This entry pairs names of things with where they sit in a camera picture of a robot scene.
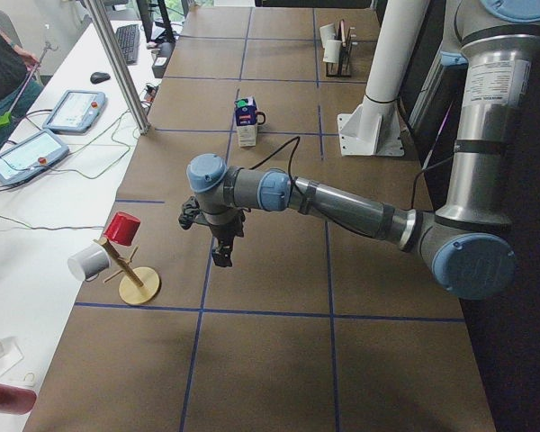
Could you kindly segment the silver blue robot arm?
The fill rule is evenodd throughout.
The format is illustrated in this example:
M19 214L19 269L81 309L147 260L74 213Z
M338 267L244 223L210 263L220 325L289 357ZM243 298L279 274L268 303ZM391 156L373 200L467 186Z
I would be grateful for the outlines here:
M400 210L286 170L228 166L208 153L186 169L193 195L183 204L180 226L208 227L217 241L213 262L228 267L246 212L292 208L418 254L459 298L479 300L505 290L517 267L505 240L511 225L502 207L506 153L540 52L540 1L450 1L443 30L437 58L465 68L466 75L452 155L419 173L442 205Z

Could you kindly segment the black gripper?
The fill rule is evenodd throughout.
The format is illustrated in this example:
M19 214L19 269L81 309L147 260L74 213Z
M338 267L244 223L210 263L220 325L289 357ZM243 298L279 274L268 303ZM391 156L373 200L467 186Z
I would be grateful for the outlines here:
M243 211L225 211L220 214L206 214L206 220L217 245L211 250L213 263L219 267L232 267L231 253L235 237L243 238Z

